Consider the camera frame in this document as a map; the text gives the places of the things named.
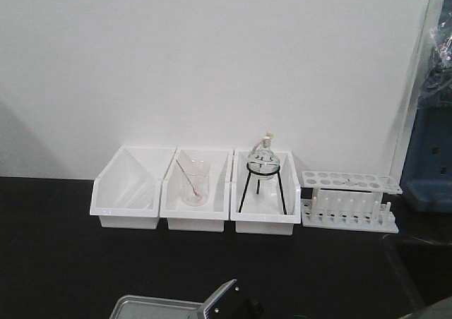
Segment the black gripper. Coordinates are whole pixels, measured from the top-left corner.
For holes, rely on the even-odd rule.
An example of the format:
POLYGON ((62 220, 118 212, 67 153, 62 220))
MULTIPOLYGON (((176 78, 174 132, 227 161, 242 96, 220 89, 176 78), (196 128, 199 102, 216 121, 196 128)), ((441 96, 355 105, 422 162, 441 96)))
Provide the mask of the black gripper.
POLYGON ((263 312, 262 303, 256 299, 235 297, 225 302, 226 318, 258 319, 262 317, 263 312))

